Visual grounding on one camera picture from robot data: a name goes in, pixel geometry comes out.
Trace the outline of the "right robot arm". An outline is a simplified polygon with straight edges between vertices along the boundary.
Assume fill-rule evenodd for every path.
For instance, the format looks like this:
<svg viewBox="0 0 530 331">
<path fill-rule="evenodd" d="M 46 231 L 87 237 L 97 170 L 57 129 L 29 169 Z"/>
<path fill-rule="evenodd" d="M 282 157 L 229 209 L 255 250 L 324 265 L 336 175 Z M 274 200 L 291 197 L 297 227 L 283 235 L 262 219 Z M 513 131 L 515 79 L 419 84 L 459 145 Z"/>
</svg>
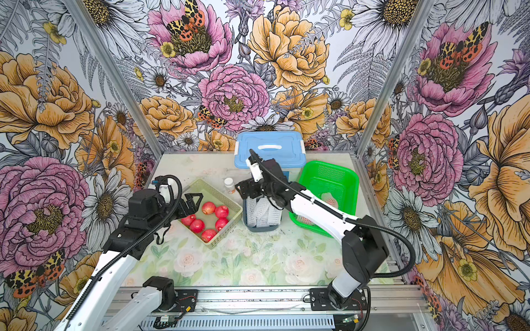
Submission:
<svg viewBox="0 0 530 331">
<path fill-rule="evenodd" d="M 266 197 L 274 207 L 306 222 L 305 228 L 326 234 L 342 247 L 342 270 L 328 286 L 331 305 L 345 309 L 351 295 L 375 278 L 389 256 L 377 222 L 355 216 L 359 180 L 352 170 L 310 161 L 298 181 L 289 181 L 280 164 L 258 156 L 246 161 L 252 177 L 237 184 L 241 198 Z"/>
</svg>

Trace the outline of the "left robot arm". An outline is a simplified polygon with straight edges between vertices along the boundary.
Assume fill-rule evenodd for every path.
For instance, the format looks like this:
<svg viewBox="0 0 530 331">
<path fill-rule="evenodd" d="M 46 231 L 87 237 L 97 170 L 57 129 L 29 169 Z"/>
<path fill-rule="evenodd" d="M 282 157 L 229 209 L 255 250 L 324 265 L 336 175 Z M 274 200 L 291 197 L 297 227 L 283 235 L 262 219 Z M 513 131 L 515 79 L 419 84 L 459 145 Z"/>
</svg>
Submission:
<svg viewBox="0 0 530 331">
<path fill-rule="evenodd" d="M 108 322 L 103 319 L 121 284 L 153 241 L 161 243 L 158 231 L 169 228 L 175 219 L 195 214 L 201 193 L 177 193 L 165 199 L 154 189 L 143 189 L 128 201 L 128 213 L 110 235 L 83 290 L 58 330 L 131 330 L 156 310 L 168 311 L 177 305 L 174 282 L 151 277 L 141 290 Z"/>
</svg>

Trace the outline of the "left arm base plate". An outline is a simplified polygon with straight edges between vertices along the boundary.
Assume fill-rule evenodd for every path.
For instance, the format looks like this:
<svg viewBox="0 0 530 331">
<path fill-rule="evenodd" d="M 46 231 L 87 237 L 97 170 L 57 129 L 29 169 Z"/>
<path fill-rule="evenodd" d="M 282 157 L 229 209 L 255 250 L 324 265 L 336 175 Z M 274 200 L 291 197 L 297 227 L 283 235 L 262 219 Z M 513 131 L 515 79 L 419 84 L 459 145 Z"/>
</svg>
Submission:
<svg viewBox="0 0 530 331">
<path fill-rule="evenodd" d="M 197 289 L 176 289 L 173 294 L 169 295 L 163 292 L 161 305 L 153 310 L 153 313 L 193 313 L 198 294 Z"/>
</svg>

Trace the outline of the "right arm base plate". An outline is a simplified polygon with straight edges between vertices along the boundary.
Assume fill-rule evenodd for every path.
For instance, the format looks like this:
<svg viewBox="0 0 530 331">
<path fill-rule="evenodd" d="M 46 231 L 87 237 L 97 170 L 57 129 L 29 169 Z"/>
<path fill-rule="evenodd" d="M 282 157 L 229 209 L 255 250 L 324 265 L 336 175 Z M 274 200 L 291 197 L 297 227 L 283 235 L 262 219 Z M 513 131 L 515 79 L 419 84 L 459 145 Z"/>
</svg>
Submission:
<svg viewBox="0 0 530 331">
<path fill-rule="evenodd" d="M 311 288 L 309 303 L 313 311 L 365 311 L 368 308 L 367 295 L 355 290 L 349 297 L 329 292 L 328 288 Z"/>
</svg>

